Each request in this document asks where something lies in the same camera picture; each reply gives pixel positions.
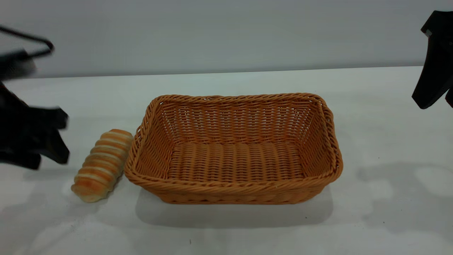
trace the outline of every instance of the white wall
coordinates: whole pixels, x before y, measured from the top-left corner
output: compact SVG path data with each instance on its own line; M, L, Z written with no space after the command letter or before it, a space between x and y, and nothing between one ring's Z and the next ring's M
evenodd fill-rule
M56 45L38 76L419 65L451 0L3 0L0 23ZM0 35L0 50L26 45Z

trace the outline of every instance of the white table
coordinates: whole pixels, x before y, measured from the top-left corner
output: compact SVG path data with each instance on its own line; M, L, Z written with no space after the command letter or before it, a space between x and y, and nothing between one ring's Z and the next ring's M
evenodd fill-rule
M411 94L421 67L25 79L7 87L30 105L60 106L69 164L37 172L0 165L0 253L453 254L453 109ZM135 133L162 94L311 92L334 113L342 176L284 206L179 206L123 177L84 204L72 179L100 134Z

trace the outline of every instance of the wicker basket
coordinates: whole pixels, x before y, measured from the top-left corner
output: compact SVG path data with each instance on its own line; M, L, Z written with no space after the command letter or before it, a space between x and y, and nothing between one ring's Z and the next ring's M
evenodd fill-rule
M295 204L342 168L317 95L165 95L148 106L125 175L167 203Z

